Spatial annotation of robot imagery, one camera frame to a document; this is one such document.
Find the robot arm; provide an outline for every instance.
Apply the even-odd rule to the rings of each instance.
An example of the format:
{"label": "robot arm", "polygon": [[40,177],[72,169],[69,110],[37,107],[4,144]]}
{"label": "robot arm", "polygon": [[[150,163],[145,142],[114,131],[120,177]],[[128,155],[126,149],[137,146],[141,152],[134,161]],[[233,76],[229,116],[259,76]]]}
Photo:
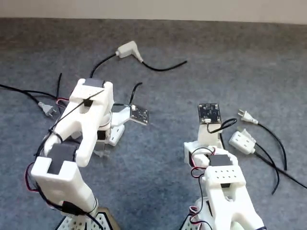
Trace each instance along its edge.
{"label": "robot arm", "polygon": [[[147,110],[131,105],[112,113],[113,104],[112,83],[78,81],[61,120],[45,141],[43,156],[36,158],[31,170],[41,192],[53,204],[63,206],[69,202],[85,212],[96,212],[98,201],[83,181],[79,167],[88,165],[97,142],[116,145],[126,121],[148,122]],[[79,147],[64,142],[69,136],[76,138],[81,134]]]}
{"label": "robot arm", "polygon": [[[218,109],[218,106],[211,105],[207,108],[213,109],[206,111],[207,114]],[[237,158],[224,150],[217,133],[209,133],[205,126],[200,124],[197,141],[184,143],[185,163],[204,168],[201,186],[205,188],[207,197],[201,197],[195,203],[199,211],[195,215],[196,221],[204,220],[212,227],[203,224],[205,230],[265,230],[250,200]],[[210,130],[221,127],[220,124],[208,126]]]}

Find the black cable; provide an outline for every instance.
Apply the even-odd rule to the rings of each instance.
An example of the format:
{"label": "black cable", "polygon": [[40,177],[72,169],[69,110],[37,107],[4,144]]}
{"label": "black cable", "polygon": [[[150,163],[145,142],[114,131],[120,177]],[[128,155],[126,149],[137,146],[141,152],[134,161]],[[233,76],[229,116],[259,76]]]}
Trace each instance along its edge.
{"label": "black cable", "polygon": [[39,103],[39,100],[37,100],[33,95],[31,95],[30,93],[28,93],[24,90],[20,90],[20,89],[17,89],[17,88],[11,87],[11,86],[2,85],[2,84],[0,84],[0,87],[3,87],[3,88],[8,89],[8,90],[13,90],[13,91],[16,91],[16,92],[21,92],[24,95],[27,95],[29,98],[31,98],[36,104]]}
{"label": "black cable", "polygon": [[284,159],[284,170],[287,170],[287,155],[286,155],[286,151],[284,150],[284,147],[283,147],[283,144],[282,144],[282,141],[269,129],[267,128],[266,126],[264,126],[263,124],[261,123],[258,123],[258,126],[264,128],[265,130],[267,130],[276,140],[277,142],[280,144],[280,147],[282,148],[282,151],[283,151],[283,159]]}
{"label": "black cable", "polygon": [[57,99],[57,97],[55,95],[52,95],[50,93],[47,93],[47,92],[42,92],[42,91],[36,91],[36,90],[24,90],[25,92],[32,92],[32,93],[39,93],[39,94],[43,94],[43,95],[46,95],[46,96],[49,96],[53,99]]}
{"label": "black cable", "polygon": [[277,166],[274,167],[274,165],[269,162],[267,159],[265,159],[263,156],[261,156],[260,154],[258,153],[254,153],[255,156],[257,156],[259,159],[261,159],[263,162],[265,162],[267,165],[275,168],[276,170],[278,170],[278,172],[280,172],[281,174],[285,175],[286,177],[288,177],[289,179],[293,180],[294,182],[296,182],[297,184],[299,184],[300,186],[302,186],[303,188],[306,188],[307,189],[307,186],[303,185],[302,183],[300,183],[297,179],[295,179],[293,176],[289,175],[288,173],[286,173],[284,170],[278,168]]}
{"label": "black cable", "polygon": [[137,83],[137,84],[133,87],[133,90],[132,90],[132,93],[131,93],[131,97],[130,97],[130,101],[129,101],[129,105],[131,105],[132,102],[133,102],[133,98],[134,98],[134,94],[135,94],[136,89],[138,88],[138,86],[140,86],[140,85],[142,85],[142,84],[143,84],[143,82],[139,82],[139,83]]}
{"label": "black cable", "polygon": [[224,144],[224,139],[223,139],[223,136],[222,134],[220,133],[220,140],[221,140],[221,143],[222,143],[222,146],[223,146],[223,149],[226,150],[225,148],[225,144]]}
{"label": "black cable", "polygon": [[[62,73],[59,74],[59,78],[58,78],[57,94],[56,94],[57,99],[59,98],[59,86],[60,86],[60,83],[61,83],[61,78],[62,78]],[[62,114],[60,106],[58,106],[58,109],[59,109],[59,113]]]}
{"label": "black cable", "polygon": [[91,72],[91,74],[90,74],[90,78],[93,78],[96,69],[97,69],[101,64],[103,64],[104,62],[108,61],[110,58],[112,58],[112,57],[114,57],[114,56],[116,56],[116,54],[112,54],[112,55],[106,57],[105,59],[103,59],[102,61],[98,62],[98,63],[94,66],[94,68],[92,69],[92,72]]}
{"label": "black cable", "polygon": [[208,150],[211,154],[213,154],[213,151],[207,147],[198,147],[196,149],[194,149],[194,151],[191,153],[191,156],[197,151],[197,150],[200,150],[200,149],[205,149],[205,150]]}
{"label": "black cable", "polygon": [[186,64],[187,62],[188,61],[183,61],[183,62],[181,62],[181,63],[179,63],[177,65],[174,65],[174,66],[171,66],[171,67],[168,67],[168,68],[165,68],[165,69],[157,69],[157,68],[151,67],[151,66],[147,65],[144,61],[142,61],[142,64],[144,66],[146,66],[147,68],[153,70],[153,71],[164,72],[164,71],[168,71],[168,70],[171,70],[171,69],[175,69],[175,68],[177,68],[179,66],[182,66],[182,65]]}
{"label": "black cable", "polygon": [[212,131],[209,130],[209,124],[210,124],[210,123],[207,123],[207,131],[208,131],[208,133],[216,133],[216,132],[221,131],[221,130],[223,130],[223,129],[225,129],[225,128],[228,128],[228,127],[230,127],[230,126],[233,126],[236,122],[237,122],[237,119],[236,119],[236,118],[230,118],[230,119],[224,121],[224,122],[221,124],[221,127],[220,127],[220,128],[217,128],[217,129],[212,130]]}
{"label": "black cable", "polygon": [[274,195],[274,193],[276,192],[278,186],[279,186],[279,182],[280,182],[280,177],[279,177],[279,172],[278,170],[276,169],[276,164],[274,162],[274,160],[272,159],[272,157],[269,155],[269,153],[261,146],[259,145],[258,143],[256,143],[256,145],[265,153],[265,155],[267,155],[267,157],[270,159],[275,171],[276,171],[276,174],[277,174],[277,182],[276,182],[276,186],[274,187],[273,191],[272,191],[272,195]]}
{"label": "black cable", "polygon": [[101,230],[104,230],[104,228],[102,227],[102,225],[101,225],[94,217],[92,217],[89,213],[86,213],[86,216],[89,217],[92,221],[94,221],[95,224],[97,224],[97,226],[98,226]]}
{"label": "black cable", "polygon": [[203,207],[203,193],[202,193],[202,188],[201,188],[201,178],[202,178],[204,175],[205,175],[205,174],[203,173],[203,174],[201,174],[201,175],[199,176],[199,178],[198,178],[198,184],[200,185],[200,189],[201,189],[201,208],[199,209],[198,212],[196,212],[195,214],[193,214],[192,216],[190,216],[190,223],[191,223],[191,224],[206,223],[206,224],[209,226],[209,228],[212,230],[211,225],[210,225],[207,221],[205,221],[205,220],[199,220],[199,221],[196,221],[196,222],[191,221],[191,219],[192,219],[194,216],[197,216],[198,214],[200,214],[200,212],[201,212],[201,210],[202,210],[202,207]]}

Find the white plastic part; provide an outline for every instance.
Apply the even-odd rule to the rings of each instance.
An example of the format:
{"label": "white plastic part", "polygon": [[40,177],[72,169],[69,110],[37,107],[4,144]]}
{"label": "white plastic part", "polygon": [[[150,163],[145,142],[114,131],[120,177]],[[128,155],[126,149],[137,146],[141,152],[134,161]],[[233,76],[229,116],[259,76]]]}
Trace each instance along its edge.
{"label": "white plastic part", "polygon": [[[104,88],[83,85],[85,79],[80,79],[70,96],[70,102],[65,109],[63,116],[75,109],[83,99],[88,98],[95,93],[99,93],[92,97],[93,101],[91,107],[86,109],[84,106],[79,106],[72,111],[66,118],[61,120],[55,127],[54,131],[58,133],[63,140],[68,138],[71,134],[81,131],[83,139],[79,148],[76,151],[76,162],[78,166],[87,166],[92,152],[97,141],[97,130],[100,125],[109,119],[110,110],[114,103],[113,101],[113,84],[105,82]],[[48,155],[53,144],[60,143],[59,138],[51,134],[45,142],[44,153]]]}
{"label": "white plastic part", "polygon": [[[221,124],[209,124],[209,130],[215,130],[221,127]],[[218,134],[221,133],[218,131],[216,133],[208,133],[207,124],[201,124],[198,130],[197,141],[202,145],[214,145],[222,148],[222,143],[218,138]]]}
{"label": "white plastic part", "polygon": [[[211,206],[215,230],[229,230],[238,222],[246,230],[263,227],[246,189],[246,181],[238,165],[209,166],[203,177]],[[221,184],[230,184],[222,188]]]}
{"label": "white plastic part", "polygon": [[120,126],[130,120],[130,107],[126,107],[118,113],[112,114],[112,127]]}
{"label": "white plastic part", "polygon": [[193,154],[192,159],[194,160],[195,166],[206,168],[209,166],[209,159],[205,156],[205,154]]}
{"label": "white plastic part", "polygon": [[241,120],[242,121],[247,121],[247,122],[251,122],[254,124],[258,124],[258,120],[256,120],[255,118],[253,118],[248,111],[243,111],[241,109],[239,109],[238,115],[241,116]]}
{"label": "white plastic part", "polygon": [[236,131],[229,140],[229,144],[244,154],[255,152],[255,142]]}
{"label": "white plastic part", "polygon": [[85,212],[98,207],[92,190],[83,181],[75,162],[64,161],[56,175],[48,173],[51,161],[48,157],[38,157],[31,170],[31,175],[48,200],[60,206],[63,201],[68,201]]}
{"label": "white plastic part", "polygon": [[131,41],[120,46],[116,51],[116,55],[120,58],[125,58],[131,54],[134,55],[141,63],[143,62],[135,41]]}

